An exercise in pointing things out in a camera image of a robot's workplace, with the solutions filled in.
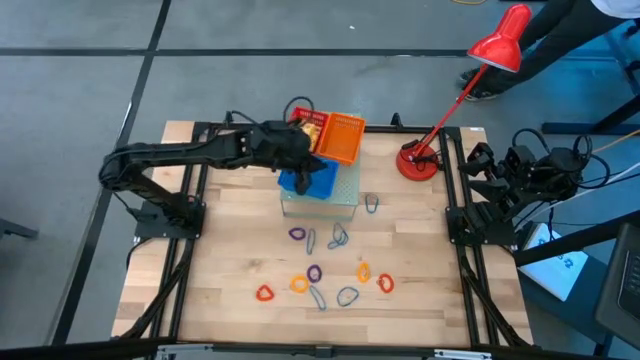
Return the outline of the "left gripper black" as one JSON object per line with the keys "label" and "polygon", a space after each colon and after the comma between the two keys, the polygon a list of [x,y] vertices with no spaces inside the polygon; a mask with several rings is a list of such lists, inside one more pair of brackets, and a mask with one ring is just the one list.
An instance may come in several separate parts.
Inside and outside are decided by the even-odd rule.
{"label": "left gripper black", "polygon": [[316,156],[310,157],[310,138],[300,129],[286,130],[279,133],[276,139],[281,140],[281,143],[275,152],[274,167],[293,172],[296,176],[295,191],[298,195],[304,195],[311,185],[310,172],[327,169],[327,160]]}

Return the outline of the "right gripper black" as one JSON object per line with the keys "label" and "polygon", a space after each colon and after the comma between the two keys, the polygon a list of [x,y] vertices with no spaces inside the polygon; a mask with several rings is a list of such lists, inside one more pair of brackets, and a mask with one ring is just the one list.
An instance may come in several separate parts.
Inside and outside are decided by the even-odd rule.
{"label": "right gripper black", "polygon": [[[531,168],[535,157],[528,147],[510,147],[505,158],[497,164],[496,179],[471,180],[469,187],[486,200],[532,200],[535,193],[529,188]],[[485,142],[473,148],[459,170],[478,175],[494,164],[494,152]]]}

